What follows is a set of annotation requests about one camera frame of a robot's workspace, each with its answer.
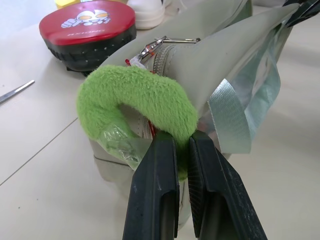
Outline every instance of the white shoe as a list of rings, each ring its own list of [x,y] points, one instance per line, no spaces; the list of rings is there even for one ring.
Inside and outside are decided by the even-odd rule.
[[[165,8],[172,0],[128,0],[127,5],[135,11],[135,27],[152,29],[165,18]]]

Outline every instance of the red round box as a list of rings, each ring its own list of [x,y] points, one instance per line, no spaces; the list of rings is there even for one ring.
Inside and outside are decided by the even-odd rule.
[[[136,38],[135,12],[107,0],[77,3],[42,19],[40,34],[68,70],[88,74]]]

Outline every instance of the yellow object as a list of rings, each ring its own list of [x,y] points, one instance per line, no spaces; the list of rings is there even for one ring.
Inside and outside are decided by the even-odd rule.
[[[54,1],[55,1],[56,7],[58,9],[62,9],[64,7],[70,6],[72,4],[90,2],[90,1],[94,1],[94,0],[54,0]],[[121,3],[124,3],[124,4],[127,2],[127,0],[111,0],[111,1],[121,2]]]

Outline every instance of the cartoon face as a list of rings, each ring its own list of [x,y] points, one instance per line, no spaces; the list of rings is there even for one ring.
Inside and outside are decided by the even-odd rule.
[[[109,14],[104,10],[94,10],[80,12],[76,18],[70,18],[61,24],[63,29],[75,27],[79,24],[91,26],[96,24],[107,24],[110,21]]]
[[[76,19],[83,23],[97,23],[106,19],[108,15],[104,10],[83,11],[76,16]]]

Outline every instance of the table surface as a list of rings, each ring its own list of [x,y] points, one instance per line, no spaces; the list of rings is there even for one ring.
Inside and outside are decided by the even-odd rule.
[[[278,99],[251,154],[230,159],[273,240],[320,238],[319,25],[293,29]],[[1,239],[121,239],[127,202],[100,177],[77,120],[84,77],[51,55],[37,25],[0,40],[0,52],[0,95],[36,81],[0,106]],[[178,238],[193,236],[189,220]]]

